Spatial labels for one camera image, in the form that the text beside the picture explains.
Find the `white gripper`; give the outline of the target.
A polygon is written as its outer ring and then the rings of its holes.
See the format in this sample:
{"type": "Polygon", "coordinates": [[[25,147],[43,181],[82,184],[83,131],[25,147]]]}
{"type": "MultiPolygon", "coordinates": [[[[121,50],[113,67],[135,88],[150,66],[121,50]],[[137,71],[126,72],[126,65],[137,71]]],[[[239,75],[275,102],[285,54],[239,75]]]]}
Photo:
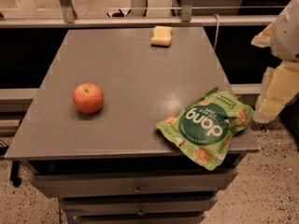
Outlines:
{"type": "Polygon", "coordinates": [[[286,60],[276,68],[267,67],[263,74],[253,120],[268,123],[299,93],[299,0],[291,0],[275,22],[252,38],[251,44],[271,46],[274,56],[286,60]]]}

